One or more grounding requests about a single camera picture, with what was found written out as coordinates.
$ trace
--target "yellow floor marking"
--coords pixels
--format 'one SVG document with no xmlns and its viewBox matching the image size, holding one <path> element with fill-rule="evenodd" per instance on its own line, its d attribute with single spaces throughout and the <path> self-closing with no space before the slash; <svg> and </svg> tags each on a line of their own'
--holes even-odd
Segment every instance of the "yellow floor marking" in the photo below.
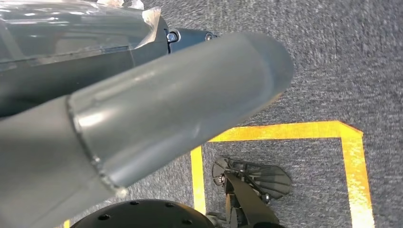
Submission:
<svg viewBox="0 0 403 228">
<path fill-rule="evenodd" d="M 190 153 L 192 161 L 192 182 L 194 208 L 203 215 L 206 214 L 206 198 L 204 196 L 202 147 L 199 146 Z"/>
<path fill-rule="evenodd" d="M 70 228 L 70 220 L 64 221 L 63 228 Z"/>
<path fill-rule="evenodd" d="M 353 228 L 374 228 L 371 196 L 365 166 L 363 133 L 340 121 L 288 123 L 270 126 L 235 127 L 210 142 L 341 138 L 348 199 Z M 205 214 L 202 149 L 191 152 L 194 207 Z"/>
</svg>

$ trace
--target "bolt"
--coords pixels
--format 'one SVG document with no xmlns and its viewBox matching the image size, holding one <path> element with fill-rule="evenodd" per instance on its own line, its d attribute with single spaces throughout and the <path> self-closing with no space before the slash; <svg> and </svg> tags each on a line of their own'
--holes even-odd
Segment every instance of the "bolt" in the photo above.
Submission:
<svg viewBox="0 0 403 228">
<path fill-rule="evenodd" d="M 225 182 L 225 176 L 224 176 L 224 174 L 220 176 L 219 180 L 220 180 L 221 183 L 224 183 L 224 182 Z"/>
<path fill-rule="evenodd" d="M 206 41 L 212 40 L 215 38 L 215 35 L 213 35 L 212 33 L 207 33 L 206 34 Z"/>
<path fill-rule="evenodd" d="M 175 33 L 170 32 L 168 33 L 168 35 L 166 35 L 166 39 L 168 40 L 168 42 L 175 42 L 178 40 L 178 37 L 176 36 Z"/>
<path fill-rule="evenodd" d="M 264 200 L 265 203 L 270 202 L 270 196 L 267 193 L 263 196 L 263 198 L 264 198 L 263 200 Z"/>
</svg>

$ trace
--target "carpeted floor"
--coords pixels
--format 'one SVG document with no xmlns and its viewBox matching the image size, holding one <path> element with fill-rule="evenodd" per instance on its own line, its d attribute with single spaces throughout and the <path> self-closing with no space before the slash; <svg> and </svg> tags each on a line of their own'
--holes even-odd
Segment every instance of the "carpeted floor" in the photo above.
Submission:
<svg viewBox="0 0 403 228">
<path fill-rule="evenodd" d="M 375 226 L 403 224 L 403 1 L 401 0 L 144 0 L 161 6 L 171 27 L 218 34 L 255 31 L 282 41 L 295 63 L 283 96 L 241 125 L 339 120 L 364 132 Z M 210 178 L 217 156 L 278 165 L 292 193 L 272 207 L 283 225 L 351 227 L 340 140 L 208 143 L 203 146 L 208 212 L 223 212 Z M 130 198 L 193 206 L 185 155 L 130 189 Z M 90 211 L 116 202 L 110 199 Z"/>
</svg>

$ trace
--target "transparent plastic cover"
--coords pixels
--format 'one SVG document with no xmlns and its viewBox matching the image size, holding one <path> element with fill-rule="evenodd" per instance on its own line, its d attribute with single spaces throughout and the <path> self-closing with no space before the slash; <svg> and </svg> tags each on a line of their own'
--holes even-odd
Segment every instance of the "transparent plastic cover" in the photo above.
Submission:
<svg viewBox="0 0 403 228">
<path fill-rule="evenodd" d="M 139 48 L 155 41 L 160 14 L 76 0 L 0 1 L 0 70 Z"/>
</svg>

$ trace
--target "gray tube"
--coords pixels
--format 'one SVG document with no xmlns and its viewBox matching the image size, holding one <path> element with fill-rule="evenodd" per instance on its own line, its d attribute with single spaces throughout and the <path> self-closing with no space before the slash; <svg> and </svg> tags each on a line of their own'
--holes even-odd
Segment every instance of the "gray tube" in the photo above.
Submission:
<svg viewBox="0 0 403 228">
<path fill-rule="evenodd" d="M 2 120 L 0 227 L 56 226 L 256 113 L 292 74 L 278 42 L 231 34 Z"/>
<path fill-rule="evenodd" d="M 292 75 L 274 39 L 230 34 L 75 92 L 69 105 L 99 171 L 128 187 L 265 107 Z"/>
</svg>

